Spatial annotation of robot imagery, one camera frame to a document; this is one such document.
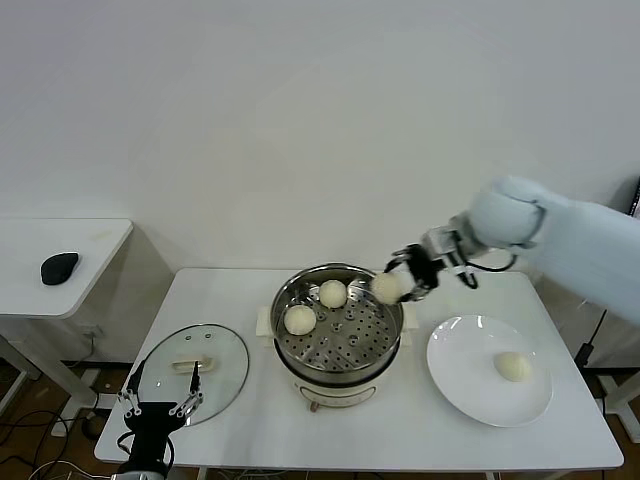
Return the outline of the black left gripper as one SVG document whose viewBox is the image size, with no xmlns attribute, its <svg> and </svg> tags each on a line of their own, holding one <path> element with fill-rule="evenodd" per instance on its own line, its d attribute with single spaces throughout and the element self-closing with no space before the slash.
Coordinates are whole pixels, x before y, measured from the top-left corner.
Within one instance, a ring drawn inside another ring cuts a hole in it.
<svg viewBox="0 0 640 480">
<path fill-rule="evenodd" d="M 201 391 L 199 362 L 195 361 L 188 395 L 176 402 L 142 402 L 139 406 L 139 385 L 144 371 L 142 360 L 118 392 L 117 400 L 124 412 L 125 425 L 133 435 L 129 459 L 125 468 L 171 468 L 175 449 L 170 435 L 181 428 L 180 417 L 190 417 L 204 401 Z"/>
</svg>

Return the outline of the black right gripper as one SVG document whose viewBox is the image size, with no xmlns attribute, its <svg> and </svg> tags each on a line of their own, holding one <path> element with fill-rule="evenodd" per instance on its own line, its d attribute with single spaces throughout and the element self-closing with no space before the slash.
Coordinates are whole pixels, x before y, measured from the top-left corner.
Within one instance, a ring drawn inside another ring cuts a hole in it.
<svg viewBox="0 0 640 480">
<path fill-rule="evenodd" d="M 415 286 L 398 298 L 399 303 L 421 301 L 439 286 L 438 273 L 443 269 L 443 263 L 432 259 L 421 245 L 410 244 L 393 252 L 386 272 L 390 273 L 402 264 L 409 268 Z"/>
</svg>

